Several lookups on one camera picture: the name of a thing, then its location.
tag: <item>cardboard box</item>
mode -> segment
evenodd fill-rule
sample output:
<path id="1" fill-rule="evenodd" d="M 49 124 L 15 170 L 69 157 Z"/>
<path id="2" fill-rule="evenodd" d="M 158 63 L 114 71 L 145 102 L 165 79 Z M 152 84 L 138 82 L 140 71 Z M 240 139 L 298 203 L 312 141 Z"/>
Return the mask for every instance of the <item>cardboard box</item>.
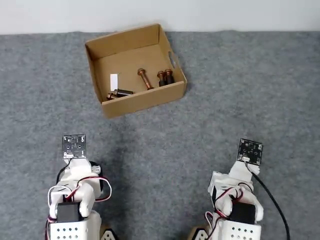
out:
<path id="1" fill-rule="evenodd" d="M 99 37 L 85 43 L 92 82 L 106 117 L 133 113 L 181 98 L 187 80 L 159 24 Z M 138 69 L 145 69 L 154 89 L 147 90 Z M 159 87 L 158 71 L 173 70 L 175 83 Z M 118 74 L 118 88 L 130 96 L 107 100 L 110 74 Z"/>

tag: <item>box handle hole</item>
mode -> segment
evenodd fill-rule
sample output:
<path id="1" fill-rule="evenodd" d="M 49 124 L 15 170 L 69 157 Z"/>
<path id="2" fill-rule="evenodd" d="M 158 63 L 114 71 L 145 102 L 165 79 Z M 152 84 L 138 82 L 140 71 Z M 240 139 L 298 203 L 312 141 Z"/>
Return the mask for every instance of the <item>box handle hole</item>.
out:
<path id="1" fill-rule="evenodd" d="M 168 56 L 169 56 L 170 63 L 172 65 L 172 67 L 175 69 L 176 68 L 176 61 L 174 60 L 173 53 L 171 51 L 169 51 Z"/>

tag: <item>screw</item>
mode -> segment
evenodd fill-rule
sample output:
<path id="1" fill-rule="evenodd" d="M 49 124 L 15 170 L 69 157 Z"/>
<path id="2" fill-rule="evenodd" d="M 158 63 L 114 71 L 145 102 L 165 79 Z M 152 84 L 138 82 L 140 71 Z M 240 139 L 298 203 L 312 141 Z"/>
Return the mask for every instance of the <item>screw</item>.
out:
<path id="1" fill-rule="evenodd" d="M 117 97 L 125 97 L 134 94 L 133 91 L 123 90 L 123 89 L 115 89 L 114 91 L 111 91 L 110 94 L 113 94 Z"/>
<path id="2" fill-rule="evenodd" d="M 108 93 L 108 95 L 106 96 L 106 98 L 107 98 L 108 100 L 112 100 L 112 99 L 117 99 L 118 97 L 115 96 L 115 95 L 113 95 L 112 93 Z"/>
<path id="3" fill-rule="evenodd" d="M 170 68 L 167 68 L 164 70 L 165 72 L 165 79 L 167 84 L 173 84 L 175 82 L 174 77 L 172 76 L 172 70 Z"/>
<path id="4" fill-rule="evenodd" d="M 159 78 L 159 87 L 167 85 L 167 82 L 165 79 L 165 73 L 163 71 L 158 71 L 156 76 Z"/>
<path id="5" fill-rule="evenodd" d="M 144 81 L 144 84 L 146 85 L 147 90 L 153 89 L 149 79 L 146 76 L 146 70 L 144 70 L 143 68 L 139 68 L 138 75 L 141 76 L 142 80 Z"/>

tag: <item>white wall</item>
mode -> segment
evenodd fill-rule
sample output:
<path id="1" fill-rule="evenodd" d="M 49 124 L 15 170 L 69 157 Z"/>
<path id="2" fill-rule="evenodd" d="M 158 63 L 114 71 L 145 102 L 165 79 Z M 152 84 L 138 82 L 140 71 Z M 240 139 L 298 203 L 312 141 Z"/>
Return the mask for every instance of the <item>white wall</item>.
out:
<path id="1" fill-rule="evenodd" d="M 0 34 L 320 30 L 320 0 L 0 0 Z"/>

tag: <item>bronze screw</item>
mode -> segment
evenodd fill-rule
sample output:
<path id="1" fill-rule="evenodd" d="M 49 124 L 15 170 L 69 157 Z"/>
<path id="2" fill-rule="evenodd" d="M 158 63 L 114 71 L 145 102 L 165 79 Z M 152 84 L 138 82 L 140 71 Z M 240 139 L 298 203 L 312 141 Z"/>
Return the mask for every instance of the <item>bronze screw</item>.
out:
<path id="1" fill-rule="evenodd" d="M 146 76 L 146 70 L 144 70 L 143 68 L 139 68 L 138 75 L 141 76 L 142 80 L 144 81 L 144 84 L 146 85 L 147 90 L 153 89 L 149 79 Z"/>
<path id="2" fill-rule="evenodd" d="M 165 79 L 167 84 L 173 84 L 175 82 L 174 77 L 172 76 L 172 70 L 170 68 L 167 68 L 164 70 L 165 72 Z"/>
<path id="3" fill-rule="evenodd" d="M 159 87 L 167 85 L 167 82 L 165 80 L 165 73 L 163 71 L 158 71 L 156 76 L 159 78 Z"/>

